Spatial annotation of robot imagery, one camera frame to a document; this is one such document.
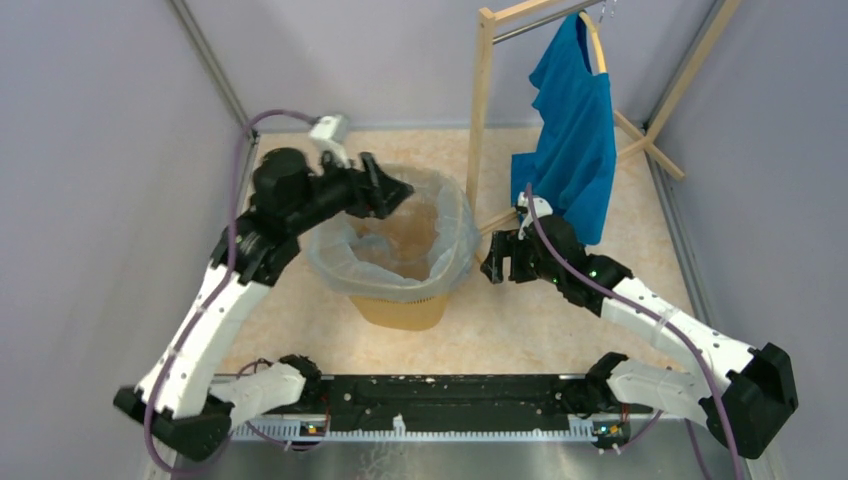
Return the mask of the blue plastic trash bag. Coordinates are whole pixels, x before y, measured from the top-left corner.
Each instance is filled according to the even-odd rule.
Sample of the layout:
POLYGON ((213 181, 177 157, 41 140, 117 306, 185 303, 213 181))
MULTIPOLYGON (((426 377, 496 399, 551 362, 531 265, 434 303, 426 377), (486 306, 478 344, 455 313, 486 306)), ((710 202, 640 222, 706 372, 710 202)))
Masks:
POLYGON ((465 192, 435 169, 384 170, 414 194, 384 220, 341 213, 314 228, 306 250, 311 268, 346 296, 410 303, 453 292, 481 243, 465 192))

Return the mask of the yellow mesh trash bin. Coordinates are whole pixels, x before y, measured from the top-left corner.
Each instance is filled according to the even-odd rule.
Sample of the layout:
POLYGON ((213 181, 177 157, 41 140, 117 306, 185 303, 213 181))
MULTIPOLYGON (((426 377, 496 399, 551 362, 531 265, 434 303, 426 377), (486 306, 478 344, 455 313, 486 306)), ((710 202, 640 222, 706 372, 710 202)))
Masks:
MULTIPOLYGON (((354 256, 406 280, 424 281, 430 275, 428 253, 437 239, 435 206, 405 201, 386 220, 361 220, 355 227, 354 256)), ((350 301, 371 324, 396 330, 423 331, 435 326, 446 309, 448 296, 413 302, 354 295, 350 301)))

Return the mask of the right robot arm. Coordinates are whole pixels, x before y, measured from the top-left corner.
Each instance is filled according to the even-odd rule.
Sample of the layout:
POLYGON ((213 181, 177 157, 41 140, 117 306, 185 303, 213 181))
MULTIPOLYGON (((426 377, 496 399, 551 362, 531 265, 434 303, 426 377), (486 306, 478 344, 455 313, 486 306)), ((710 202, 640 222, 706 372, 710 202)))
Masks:
POLYGON ((758 459, 798 408, 789 354, 756 348, 663 300, 631 269, 586 251, 564 219, 526 218, 493 232, 480 266, 493 284, 544 280, 571 304, 619 325, 681 365, 667 370, 609 353, 586 385, 589 404, 612 412, 640 404, 690 420, 745 459, 758 459))

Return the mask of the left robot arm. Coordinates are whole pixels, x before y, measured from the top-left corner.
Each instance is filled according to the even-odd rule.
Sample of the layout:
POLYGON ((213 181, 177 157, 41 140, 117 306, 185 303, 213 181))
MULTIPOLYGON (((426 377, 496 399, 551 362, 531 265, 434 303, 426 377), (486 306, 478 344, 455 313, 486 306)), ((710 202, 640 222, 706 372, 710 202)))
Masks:
POLYGON ((288 355, 259 372, 215 384, 216 371, 242 324, 299 255, 302 234, 345 213, 390 217, 414 193, 374 156, 359 163, 325 151, 313 169, 299 149, 265 154, 252 175, 248 208, 223 230, 194 304, 155 366, 120 388, 114 406, 143 426, 149 447, 163 444, 195 462, 211 459, 245 422, 290 406, 319 404, 321 374, 308 358, 288 355))

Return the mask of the blue t-shirt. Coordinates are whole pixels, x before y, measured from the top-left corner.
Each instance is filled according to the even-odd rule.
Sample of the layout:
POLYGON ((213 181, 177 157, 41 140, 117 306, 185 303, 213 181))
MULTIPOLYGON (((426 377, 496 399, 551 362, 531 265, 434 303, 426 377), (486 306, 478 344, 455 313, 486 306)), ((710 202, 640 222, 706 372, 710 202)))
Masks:
POLYGON ((530 184, 585 245, 601 242, 614 174, 616 143, 609 75, 595 74, 587 26, 567 16, 529 75, 532 107, 543 125, 533 151, 514 154, 510 200, 530 184))

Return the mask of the wooden clothes rack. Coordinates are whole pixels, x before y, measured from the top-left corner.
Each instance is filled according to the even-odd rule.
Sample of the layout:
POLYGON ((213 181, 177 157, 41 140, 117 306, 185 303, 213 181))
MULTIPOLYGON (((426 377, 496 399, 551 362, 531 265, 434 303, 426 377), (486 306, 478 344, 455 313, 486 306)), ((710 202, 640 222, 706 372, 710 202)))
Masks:
MULTIPOLYGON (((499 34, 497 29, 532 14, 550 9, 557 4, 556 1, 523 1, 500 11, 493 12, 489 8, 482 8, 477 13, 465 185, 465 192, 472 212, 476 211, 479 195, 494 47, 509 39, 548 25, 555 20, 574 13, 578 14, 581 10, 586 11, 587 8, 596 3, 594 1, 579 1, 505 33, 499 34)), ((741 5, 740 0, 716 1, 714 3, 693 45, 687 50, 682 65, 663 93, 661 102, 646 127, 636 126, 618 110, 613 112, 615 125, 632 140, 632 143, 619 154, 620 158, 626 159, 634 154, 644 153, 654 160, 671 178, 681 181, 686 177, 683 169, 657 146, 657 139, 741 5)))

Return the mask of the yellow clothes hanger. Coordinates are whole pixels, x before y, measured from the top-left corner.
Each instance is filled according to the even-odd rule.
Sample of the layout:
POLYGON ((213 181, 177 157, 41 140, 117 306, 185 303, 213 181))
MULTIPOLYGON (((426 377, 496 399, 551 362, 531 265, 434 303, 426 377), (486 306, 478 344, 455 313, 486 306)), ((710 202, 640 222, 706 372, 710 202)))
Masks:
POLYGON ((594 54, 595 59, 595 73, 596 74, 606 74, 607 73, 607 62, 604 55, 603 45, 601 42, 599 29, 595 25, 594 21, 590 17, 590 15, 585 11, 581 10, 578 13, 579 18, 581 19, 583 25, 587 30, 587 36, 591 43, 591 47, 594 54))

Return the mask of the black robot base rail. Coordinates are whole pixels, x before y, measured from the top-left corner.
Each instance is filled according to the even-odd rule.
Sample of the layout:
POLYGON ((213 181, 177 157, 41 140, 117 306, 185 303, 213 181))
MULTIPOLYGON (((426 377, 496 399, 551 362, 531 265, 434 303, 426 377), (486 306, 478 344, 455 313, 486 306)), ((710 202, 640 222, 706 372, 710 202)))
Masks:
POLYGON ((564 431, 595 414, 620 418, 625 407, 581 376, 336 375, 308 388, 282 414, 317 414, 333 432, 390 430, 401 417, 411 432, 564 431))

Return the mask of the metal corner post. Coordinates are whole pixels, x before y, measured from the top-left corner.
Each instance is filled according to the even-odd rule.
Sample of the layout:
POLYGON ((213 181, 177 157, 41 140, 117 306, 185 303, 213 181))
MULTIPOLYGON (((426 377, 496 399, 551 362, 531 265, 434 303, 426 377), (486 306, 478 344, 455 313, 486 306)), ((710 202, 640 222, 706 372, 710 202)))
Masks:
POLYGON ((166 0, 189 45, 199 60, 204 73, 211 81, 218 98, 222 101, 228 115, 238 127, 246 127, 250 120, 246 109, 238 98, 221 62, 207 40, 190 5, 185 0, 166 0))

